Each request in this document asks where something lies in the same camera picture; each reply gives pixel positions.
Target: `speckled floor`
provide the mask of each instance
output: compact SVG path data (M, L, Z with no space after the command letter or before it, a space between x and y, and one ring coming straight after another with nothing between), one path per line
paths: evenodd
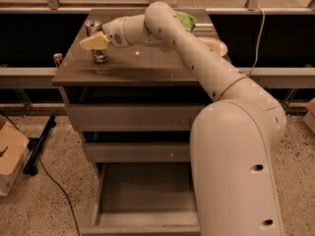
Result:
M12 117L28 137L39 137L48 117ZM79 227L91 227L97 178L67 117L56 118L40 155L47 171L68 193ZM286 236L315 235L315 135L301 116L287 118L285 137L273 151ZM0 197L0 235L77 235L62 192L38 165L20 173L8 197Z

